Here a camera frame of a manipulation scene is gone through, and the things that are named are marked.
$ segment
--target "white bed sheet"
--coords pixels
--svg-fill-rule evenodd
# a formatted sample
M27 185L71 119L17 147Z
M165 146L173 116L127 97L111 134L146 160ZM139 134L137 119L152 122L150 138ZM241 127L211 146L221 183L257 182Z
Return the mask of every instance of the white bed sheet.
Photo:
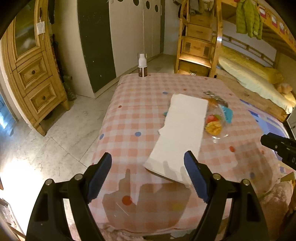
M261 76L223 56L219 57L219 64L225 71L237 78L243 87L271 100L277 106L283 108L287 114L292 112L295 104L282 96L271 83Z

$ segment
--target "hanging tag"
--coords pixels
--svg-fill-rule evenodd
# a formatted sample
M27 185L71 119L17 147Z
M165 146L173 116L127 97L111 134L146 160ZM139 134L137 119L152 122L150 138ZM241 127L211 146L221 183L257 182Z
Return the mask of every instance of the hanging tag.
M39 22L36 23L36 28L37 28L37 34L43 34L45 33L45 22Z

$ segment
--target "pink and white tablecloth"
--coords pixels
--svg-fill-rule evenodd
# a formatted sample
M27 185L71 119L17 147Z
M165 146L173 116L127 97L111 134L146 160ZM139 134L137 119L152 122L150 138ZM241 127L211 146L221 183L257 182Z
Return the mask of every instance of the pink and white tablecloth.
M143 163L159 137L172 94L203 97L208 90L227 101L234 115L227 127L229 136L218 143L204 133L198 161L227 180L251 180L258 195L276 183L280 177L277 159L260 144L258 124L223 82L181 74L125 75L104 118L93 156L97 163L105 152L112 155L106 181L89 204L100 228L148 235L197 227L206 204L194 188L156 176Z

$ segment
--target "metal screw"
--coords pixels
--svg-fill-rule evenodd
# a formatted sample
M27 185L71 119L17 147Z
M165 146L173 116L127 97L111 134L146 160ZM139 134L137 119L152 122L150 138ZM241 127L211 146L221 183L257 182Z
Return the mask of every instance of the metal screw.
M74 179L77 180L77 181L79 181L79 180L82 179L82 177L83 177L83 175L79 173L79 174L76 174L75 175Z
M213 174L213 178L214 178L215 180L220 180L220 179L221 179L221 176L220 176L220 174L218 174L218 173L214 173L214 174Z
M250 181L247 180L247 179L244 179L244 180L242 181L242 183L245 184L246 186L250 185Z
M50 184L52 184L52 179L47 179L47 180L45 181L45 184L48 185L48 186L49 186Z

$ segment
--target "white paper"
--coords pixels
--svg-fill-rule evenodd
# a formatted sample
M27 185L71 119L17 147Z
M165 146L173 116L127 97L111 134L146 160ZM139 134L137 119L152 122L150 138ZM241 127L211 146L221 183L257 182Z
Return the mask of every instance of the white paper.
M36 28L37 28L37 34L43 34L45 33L45 22L39 22L36 23Z
M191 185L184 166L184 154L198 158L208 101L173 94L164 127L144 167L159 175Z

